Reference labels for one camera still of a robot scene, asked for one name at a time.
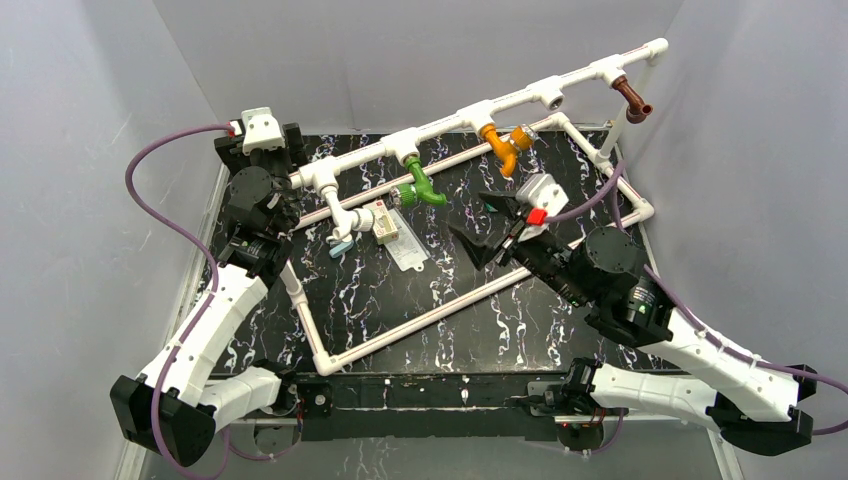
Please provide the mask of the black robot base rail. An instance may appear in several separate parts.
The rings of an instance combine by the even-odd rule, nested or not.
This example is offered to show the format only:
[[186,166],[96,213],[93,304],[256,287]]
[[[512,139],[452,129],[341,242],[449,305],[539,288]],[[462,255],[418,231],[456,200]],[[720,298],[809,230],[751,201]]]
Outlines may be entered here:
[[582,452],[614,414],[564,396],[562,373],[292,374],[283,384],[308,442],[354,438],[518,437]]

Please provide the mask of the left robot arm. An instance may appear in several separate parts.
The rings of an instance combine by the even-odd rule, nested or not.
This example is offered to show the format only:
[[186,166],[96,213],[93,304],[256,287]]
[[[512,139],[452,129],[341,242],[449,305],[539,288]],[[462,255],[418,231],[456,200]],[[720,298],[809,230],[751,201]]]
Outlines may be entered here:
[[216,384],[210,374],[248,314],[271,287],[291,276],[290,233],[300,199],[290,176],[307,162],[300,127],[274,121],[212,124],[215,150],[231,179],[218,254],[200,246],[209,284],[187,318],[137,375],[120,376],[110,399],[124,438],[161,455],[182,475],[216,436],[257,410],[301,416],[292,369],[267,359]]

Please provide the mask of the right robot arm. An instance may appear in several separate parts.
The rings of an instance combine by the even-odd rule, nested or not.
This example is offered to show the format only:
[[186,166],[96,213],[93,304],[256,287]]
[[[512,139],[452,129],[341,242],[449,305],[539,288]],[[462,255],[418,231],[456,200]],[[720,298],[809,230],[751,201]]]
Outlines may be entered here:
[[813,418],[799,408],[817,388],[808,367],[763,367],[701,323],[661,286],[627,233],[597,227],[570,247],[543,226],[542,210],[515,194],[486,192],[483,199],[508,219],[506,231],[481,237],[450,226],[475,268],[516,262],[563,301],[586,308],[586,323],[604,338],[680,369],[677,376],[639,373],[577,358],[561,384],[526,397],[528,410],[548,416],[647,411],[698,424],[769,457],[811,442]]

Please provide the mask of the green water faucet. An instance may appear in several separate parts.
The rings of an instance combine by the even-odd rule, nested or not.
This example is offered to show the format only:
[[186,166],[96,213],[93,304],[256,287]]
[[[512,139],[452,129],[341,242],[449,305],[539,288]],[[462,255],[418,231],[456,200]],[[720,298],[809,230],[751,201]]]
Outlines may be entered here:
[[390,190],[390,198],[395,207],[409,207],[417,202],[434,206],[447,204],[447,197],[435,192],[430,178],[421,166],[418,154],[407,156],[403,165],[412,176],[413,182],[397,185]]

